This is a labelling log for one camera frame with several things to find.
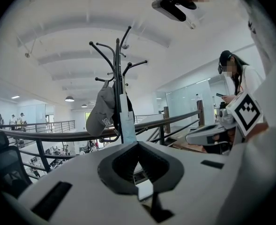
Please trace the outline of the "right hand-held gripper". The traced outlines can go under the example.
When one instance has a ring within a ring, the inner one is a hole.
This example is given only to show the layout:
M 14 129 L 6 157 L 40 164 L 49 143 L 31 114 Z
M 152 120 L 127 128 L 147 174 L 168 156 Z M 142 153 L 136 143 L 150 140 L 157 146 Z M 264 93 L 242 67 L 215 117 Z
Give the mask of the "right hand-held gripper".
M 230 143 L 228 130 L 233 128 L 236 129 L 236 135 L 246 138 L 262 118 L 262 110 L 253 96 L 241 92 L 225 108 L 220 108 L 218 123 L 189 132 L 186 142 L 202 146 Z

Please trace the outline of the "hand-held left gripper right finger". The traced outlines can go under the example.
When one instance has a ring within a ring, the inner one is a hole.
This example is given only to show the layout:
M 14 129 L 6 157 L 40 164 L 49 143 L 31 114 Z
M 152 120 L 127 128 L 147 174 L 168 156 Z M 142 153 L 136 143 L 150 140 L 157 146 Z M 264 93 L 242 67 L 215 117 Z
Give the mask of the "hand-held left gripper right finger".
M 139 225 L 213 224 L 233 187 L 240 147 L 228 156 L 139 142 L 139 162 L 153 185 L 151 213 Z

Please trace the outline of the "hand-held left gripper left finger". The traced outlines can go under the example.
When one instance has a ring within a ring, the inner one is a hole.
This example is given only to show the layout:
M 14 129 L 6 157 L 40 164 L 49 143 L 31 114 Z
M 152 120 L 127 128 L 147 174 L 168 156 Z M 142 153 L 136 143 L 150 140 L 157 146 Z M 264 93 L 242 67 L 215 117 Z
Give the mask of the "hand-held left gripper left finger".
M 18 198 L 28 209 L 60 181 L 70 183 L 49 222 L 52 225 L 152 225 L 152 218 L 138 202 L 136 195 L 118 195 L 99 178 L 101 160 L 125 145 L 114 145 L 101 151 L 78 155 L 30 185 Z

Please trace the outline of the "black metal coat rack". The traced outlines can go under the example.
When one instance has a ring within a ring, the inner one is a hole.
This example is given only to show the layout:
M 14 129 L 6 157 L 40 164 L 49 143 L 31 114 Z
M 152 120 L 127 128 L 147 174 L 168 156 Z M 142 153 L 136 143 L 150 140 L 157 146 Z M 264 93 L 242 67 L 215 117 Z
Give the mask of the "black metal coat rack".
M 116 49 L 113 50 L 110 46 L 104 45 L 101 43 L 96 43 L 94 44 L 92 41 L 89 42 L 89 45 L 92 46 L 110 65 L 112 69 L 112 74 L 113 77 L 108 80 L 109 81 L 109 86 L 114 89 L 114 94 L 115 94 L 115 110 L 114 110 L 114 115 L 112 117 L 113 119 L 113 124 L 110 126 L 107 126 L 105 129 L 113 129 L 117 134 L 121 135 L 119 139 L 123 141 L 122 137 L 122 128 L 121 128 L 121 119 L 120 119 L 120 112 L 121 112 L 121 107 L 120 107 L 120 100 L 119 100 L 119 95 L 122 92 L 121 88 L 121 77 L 123 76 L 125 78 L 125 75 L 127 71 L 133 66 L 132 63 L 128 63 L 127 67 L 125 68 L 124 71 L 121 71 L 121 62 L 120 62 L 120 55 L 121 55 L 121 49 L 123 42 L 125 38 L 127 37 L 129 31 L 131 30 L 131 26 L 128 26 L 128 29 L 126 30 L 122 40 L 116 39 Z M 105 82 L 103 79 L 95 78 L 96 81 L 101 81 Z M 133 111 L 131 102 L 127 97 L 127 102 L 128 102 L 128 109 L 130 111 Z

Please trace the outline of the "person's right forearm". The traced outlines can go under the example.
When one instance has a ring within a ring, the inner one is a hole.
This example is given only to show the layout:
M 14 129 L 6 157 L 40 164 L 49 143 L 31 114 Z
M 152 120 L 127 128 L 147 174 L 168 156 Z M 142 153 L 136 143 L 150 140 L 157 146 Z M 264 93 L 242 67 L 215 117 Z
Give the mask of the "person's right forearm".
M 246 136 L 247 139 L 250 139 L 256 135 L 258 135 L 261 132 L 264 132 L 268 129 L 269 125 L 266 122 L 263 123 L 257 123 L 253 129 L 248 133 L 248 135 Z

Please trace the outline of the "black metal railing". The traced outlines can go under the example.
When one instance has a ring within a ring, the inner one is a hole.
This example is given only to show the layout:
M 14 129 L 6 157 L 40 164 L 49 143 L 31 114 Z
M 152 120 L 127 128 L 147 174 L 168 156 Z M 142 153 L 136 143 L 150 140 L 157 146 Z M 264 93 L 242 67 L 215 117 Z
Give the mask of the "black metal railing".
M 162 145 L 165 143 L 165 138 L 172 136 L 173 134 L 178 133 L 179 131 L 185 129 L 184 127 L 181 129 L 178 129 L 174 131 L 173 133 L 164 135 L 164 126 L 165 124 L 172 124 L 181 120 L 184 120 L 186 118 L 190 118 L 194 115 L 198 115 L 199 111 L 190 112 L 184 115 L 171 117 L 168 119 L 162 119 L 162 120 L 156 120 L 146 123 L 139 123 L 135 124 L 135 133 L 136 135 L 142 134 L 145 131 L 155 129 L 155 132 L 158 132 L 159 137 L 158 138 L 152 138 L 152 136 L 149 137 L 148 141 L 151 141 L 153 143 L 160 142 Z M 30 165 L 29 163 L 23 162 L 24 166 L 28 166 L 31 168 L 35 168 L 41 171 L 44 171 L 46 173 L 50 172 L 50 165 L 48 162 L 48 159 L 63 159 L 63 160 L 69 160 L 74 157 L 74 155 L 50 155 L 45 154 L 45 150 L 43 147 L 43 142 L 51 142 L 51 143 L 64 143 L 64 142 L 80 142 L 80 141 L 88 141 L 88 140 L 103 140 L 106 143 L 111 143 L 117 141 L 121 135 L 117 134 L 113 129 L 105 129 L 100 136 L 92 136 L 88 132 L 75 132 L 75 133 L 29 133 L 29 132 L 22 132 L 22 131 L 6 131 L 4 129 L 0 129 L 0 131 L 3 131 L 7 138 L 13 138 L 15 139 L 15 142 L 10 142 L 9 145 L 16 146 L 21 154 L 26 154 L 32 157 L 40 157 L 43 166 L 38 167 L 35 165 Z M 31 152 L 29 150 L 22 150 L 19 148 L 19 142 L 20 141 L 28 141 L 28 144 L 35 144 L 36 149 Z

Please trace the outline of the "distant metal railing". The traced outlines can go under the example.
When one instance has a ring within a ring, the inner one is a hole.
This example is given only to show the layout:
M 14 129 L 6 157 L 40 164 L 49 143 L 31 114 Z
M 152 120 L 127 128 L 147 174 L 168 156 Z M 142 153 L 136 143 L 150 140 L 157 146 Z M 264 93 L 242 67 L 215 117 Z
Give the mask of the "distant metal railing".
M 46 123 L 24 123 L 12 125 L 0 125 L 0 129 L 6 131 L 22 131 L 29 133 L 64 133 L 73 131 L 75 129 L 75 121 L 59 121 L 59 122 L 46 122 Z

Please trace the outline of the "person's grey hooded top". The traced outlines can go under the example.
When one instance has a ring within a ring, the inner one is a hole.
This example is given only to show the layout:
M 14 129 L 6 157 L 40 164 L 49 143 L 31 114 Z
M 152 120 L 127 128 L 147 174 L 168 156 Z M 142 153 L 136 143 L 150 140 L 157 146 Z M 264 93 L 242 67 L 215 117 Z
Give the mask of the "person's grey hooded top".
M 220 172 L 223 192 L 212 202 L 214 225 L 276 223 L 276 0 L 240 0 L 261 54 L 266 79 L 254 93 L 268 128 L 234 146 Z

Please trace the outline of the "grey baseball cap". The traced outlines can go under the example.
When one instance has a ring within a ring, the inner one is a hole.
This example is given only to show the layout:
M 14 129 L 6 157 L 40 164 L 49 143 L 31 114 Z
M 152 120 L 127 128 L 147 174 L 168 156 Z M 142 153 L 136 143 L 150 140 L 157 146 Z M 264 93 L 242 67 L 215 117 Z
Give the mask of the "grey baseball cap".
M 109 86 L 109 81 L 105 80 L 86 121 L 86 130 L 90 135 L 100 136 L 107 126 L 113 124 L 115 104 L 114 89 Z

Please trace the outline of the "black mesh office chair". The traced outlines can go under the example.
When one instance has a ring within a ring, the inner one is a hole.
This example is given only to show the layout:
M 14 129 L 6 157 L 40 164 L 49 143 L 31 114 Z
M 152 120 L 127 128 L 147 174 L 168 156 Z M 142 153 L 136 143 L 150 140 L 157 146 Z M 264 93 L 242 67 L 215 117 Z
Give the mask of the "black mesh office chair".
M 18 198 L 31 184 L 18 148 L 0 131 L 0 189 Z

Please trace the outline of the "wooden post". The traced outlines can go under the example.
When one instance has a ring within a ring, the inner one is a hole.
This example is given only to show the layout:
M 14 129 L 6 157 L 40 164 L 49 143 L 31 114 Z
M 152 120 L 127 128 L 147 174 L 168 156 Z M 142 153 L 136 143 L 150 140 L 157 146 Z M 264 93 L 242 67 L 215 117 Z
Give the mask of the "wooden post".
M 199 126 L 202 127 L 205 125 L 202 95 L 196 94 L 196 100 L 197 100 L 196 101 L 197 110 L 199 111 L 199 113 L 198 113 Z
M 169 117 L 170 117 L 170 115 L 169 115 L 169 107 L 165 106 L 164 107 L 164 118 L 168 119 Z M 170 123 L 165 124 L 164 128 L 165 128 L 165 133 L 166 134 L 169 134 L 171 132 Z

